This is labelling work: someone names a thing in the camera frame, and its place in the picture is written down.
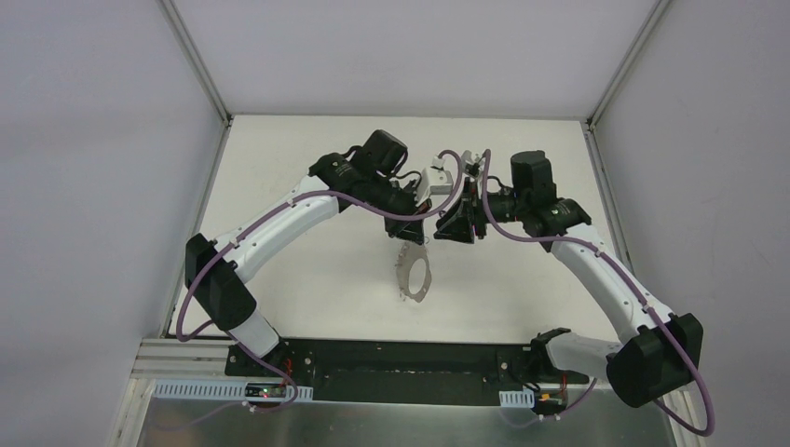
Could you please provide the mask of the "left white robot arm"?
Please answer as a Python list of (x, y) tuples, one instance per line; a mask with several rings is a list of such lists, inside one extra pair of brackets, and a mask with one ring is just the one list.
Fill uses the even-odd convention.
[(350, 206), (383, 217), (391, 237), (422, 241), (419, 218), (431, 209), (429, 173), (422, 170), (404, 183), (400, 170), (407, 158), (406, 145), (378, 129), (362, 145), (321, 156), (284, 197), (248, 222), (218, 237), (191, 237), (185, 244), (186, 296), (177, 338), (198, 335), (198, 330), (184, 331), (185, 310), (197, 302), (210, 324), (246, 347), (253, 369), (266, 377), (277, 374), (284, 363), (280, 335), (248, 282), (308, 230)]

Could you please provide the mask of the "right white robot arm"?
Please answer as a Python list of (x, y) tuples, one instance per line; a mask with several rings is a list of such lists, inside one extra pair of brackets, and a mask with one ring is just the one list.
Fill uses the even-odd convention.
[(522, 242), (538, 243), (583, 285), (613, 327), (614, 341), (558, 328), (532, 341), (530, 372), (550, 382), (563, 372), (604, 379), (627, 405), (639, 408), (699, 379), (703, 329), (690, 313), (676, 314), (608, 254), (590, 215), (558, 195), (545, 153), (511, 157), (511, 184), (490, 192), (484, 156), (461, 156), (465, 176), (457, 202), (442, 213), (435, 238), (471, 243), (492, 224), (518, 223)]

